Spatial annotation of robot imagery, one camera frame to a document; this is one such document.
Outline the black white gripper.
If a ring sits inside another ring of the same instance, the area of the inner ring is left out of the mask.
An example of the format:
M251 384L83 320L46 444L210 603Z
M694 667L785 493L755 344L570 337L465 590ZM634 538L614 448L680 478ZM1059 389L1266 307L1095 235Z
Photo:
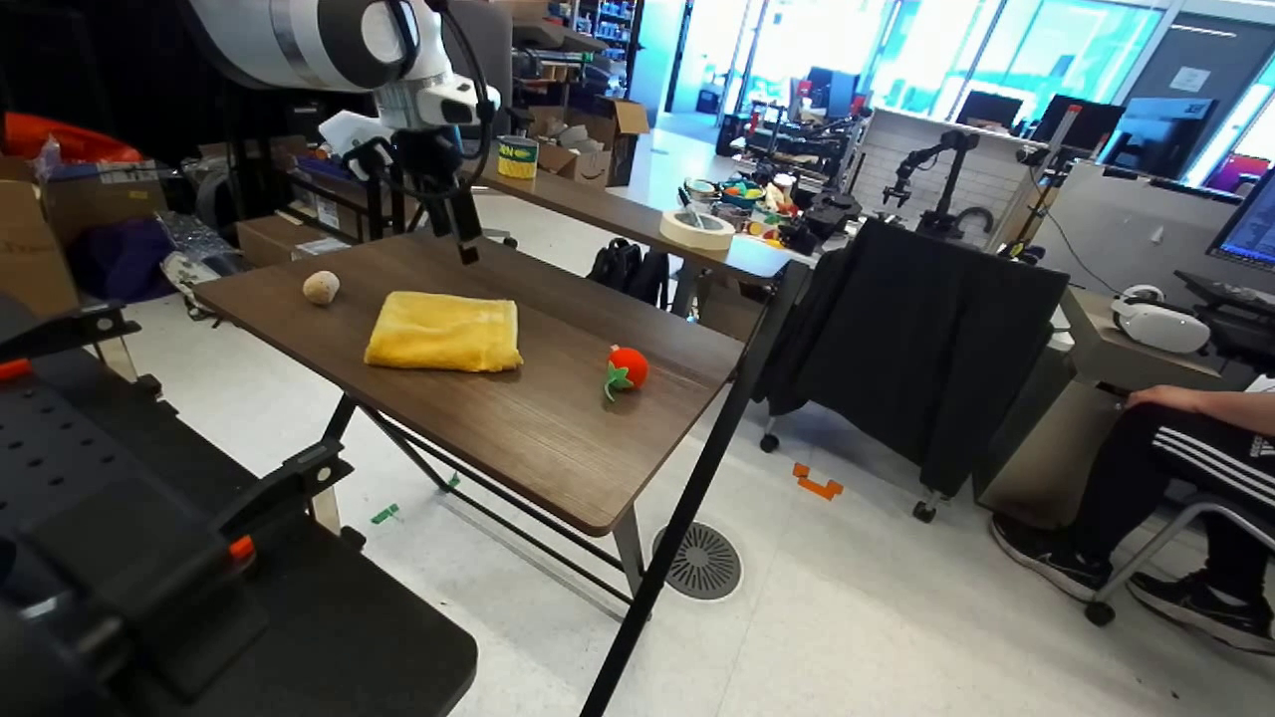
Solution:
M480 206L465 189L465 137L485 141L502 93L472 77L427 77L376 93L370 112L336 112L318 141L355 178L398 169L419 195L452 195L461 264L480 264Z

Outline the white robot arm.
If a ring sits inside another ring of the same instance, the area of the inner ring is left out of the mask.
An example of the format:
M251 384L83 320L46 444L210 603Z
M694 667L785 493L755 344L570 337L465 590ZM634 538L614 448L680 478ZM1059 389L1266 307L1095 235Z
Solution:
M459 71L448 39L476 44L452 0L186 0L208 52L235 84L367 97L370 112L336 112L318 141L355 178L398 183L429 230L480 259L465 137L489 141L502 93Z

